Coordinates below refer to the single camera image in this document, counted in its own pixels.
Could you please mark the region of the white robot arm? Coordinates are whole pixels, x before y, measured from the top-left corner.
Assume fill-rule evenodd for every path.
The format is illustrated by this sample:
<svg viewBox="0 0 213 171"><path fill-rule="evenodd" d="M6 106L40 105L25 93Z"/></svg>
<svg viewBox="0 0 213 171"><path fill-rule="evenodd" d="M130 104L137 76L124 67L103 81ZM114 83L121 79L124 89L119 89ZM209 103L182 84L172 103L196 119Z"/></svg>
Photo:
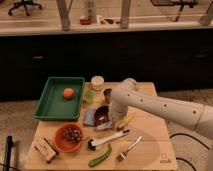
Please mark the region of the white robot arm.
<svg viewBox="0 0 213 171"><path fill-rule="evenodd" d="M213 140L213 106L145 95L138 91L134 79L127 78L111 91L109 116L112 123L122 119L129 107L173 121Z"/></svg>

